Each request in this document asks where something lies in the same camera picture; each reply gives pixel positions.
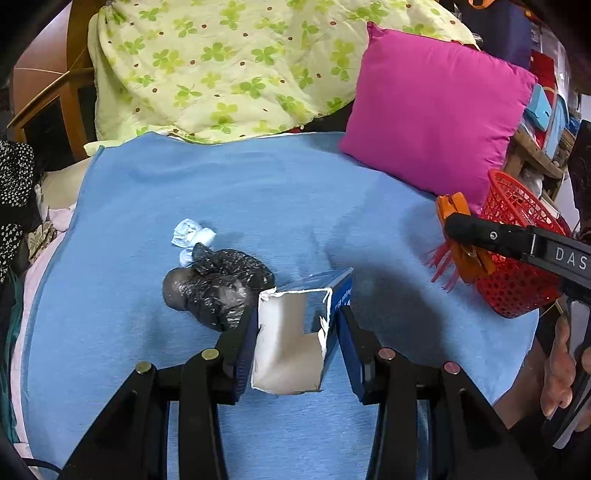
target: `finger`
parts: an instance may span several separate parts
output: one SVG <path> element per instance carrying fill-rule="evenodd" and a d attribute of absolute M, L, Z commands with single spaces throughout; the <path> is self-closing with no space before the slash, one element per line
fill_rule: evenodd
<path fill-rule="evenodd" d="M 583 430 L 587 430 L 591 426 L 591 410 L 585 410 L 585 413 L 577 423 L 577 427 L 575 430 L 577 432 L 582 432 Z"/>
<path fill-rule="evenodd" d="M 540 407 L 542 408 L 544 417 L 549 418 L 558 408 L 558 404 L 548 396 L 545 390 L 542 390 Z"/>
<path fill-rule="evenodd" d="M 564 385 L 571 386 L 576 375 L 576 364 L 566 349 L 553 348 L 548 359 L 552 374 Z"/>
<path fill-rule="evenodd" d="M 583 352 L 583 356 L 581 357 L 581 364 L 583 368 L 588 374 L 591 374 L 591 347 L 587 348 Z"/>
<path fill-rule="evenodd" d="M 561 350 L 567 351 L 566 342 L 569 341 L 569 336 L 569 321 L 567 320 L 566 315 L 561 315 L 558 321 L 556 321 L 556 327 L 554 328 L 554 345 L 552 346 L 552 350 L 554 350 L 554 347 L 556 346 Z"/>
<path fill-rule="evenodd" d="M 540 398 L 540 405 L 544 414 L 551 414 L 552 410 L 559 406 L 566 408 L 573 397 L 569 385 L 565 385 L 558 377 L 552 374 L 548 362 L 544 369 L 544 388 Z"/>

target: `pink tassel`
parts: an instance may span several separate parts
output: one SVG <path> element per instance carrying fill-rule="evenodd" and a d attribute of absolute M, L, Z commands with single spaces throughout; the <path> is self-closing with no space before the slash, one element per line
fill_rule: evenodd
<path fill-rule="evenodd" d="M 433 278 L 431 279 L 431 283 L 435 283 L 447 271 L 448 268 L 453 268 L 453 274 L 451 278 L 443 287 L 444 290 L 451 291 L 453 287 L 456 286 L 457 281 L 460 278 L 460 274 L 453 263 L 453 257 L 449 247 L 447 246 L 447 243 L 440 245 L 434 250 L 431 250 L 427 256 L 429 255 L 430 258 L 428 258 L 428 260 L 425 262 L 425 265 L 429 268 L 437 267 L 435 275 L 433 275 Z"/>

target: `metal screw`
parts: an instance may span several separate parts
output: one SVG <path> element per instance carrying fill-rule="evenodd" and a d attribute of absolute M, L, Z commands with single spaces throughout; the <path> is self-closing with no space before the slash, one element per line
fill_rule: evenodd
<path fill-rule="evenodd" d="M 215 348 L 206 348 L 203 352 L 201 352 L 201 357 L 204 360 L 215 360 L 220 355 Z"/>
<path fill-rule="evenodd" d="M 378 355 L 384 360 L 391 360 L 396 356 L 396 352 L 391 348 L 381 348 L 378 352 Z"/>
<path fill-rule="evenodd" d="M 460 367 L 460 365 L 458 365 L 455 362 L 447 362 L 445 365 L 443 365 L 443 369 L 452 375 L 457 375 L 458 373 L 460 373 L 462 371 L 462 368 Z"/>
<path fill-rule="evenodd" d="M 152 370 L 152 364 L 150 362 L 140 362 L 135 366 L 135 371 L 140 375 L 144 375 Z"/>

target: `dark blue cloth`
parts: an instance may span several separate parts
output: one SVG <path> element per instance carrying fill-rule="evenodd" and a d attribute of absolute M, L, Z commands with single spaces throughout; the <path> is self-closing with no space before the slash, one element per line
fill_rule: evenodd
<path fill-rule="evenodd" d="M 472 8 L 468 2 L 460 4 L 462 23 L 482 37 L 485 52 L 530 69 L 531 22 L 521 7 L 509 0 L 495 0 L 483 10 Z"/>

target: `black cable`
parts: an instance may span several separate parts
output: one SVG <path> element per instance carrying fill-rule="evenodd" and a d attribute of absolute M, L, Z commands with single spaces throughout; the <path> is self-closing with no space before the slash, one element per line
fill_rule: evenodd
<path fill-rule="evenodd" d="M 37 460 L 36 458 L 24 458 L 23 461 L 27 466 L 36 466 L 38 468 L 47 468 L 53 470 L 55 473 L 60 474 L 61 468 L 56 467 L 53 463 L 45 462 L 43 460 Z"/>

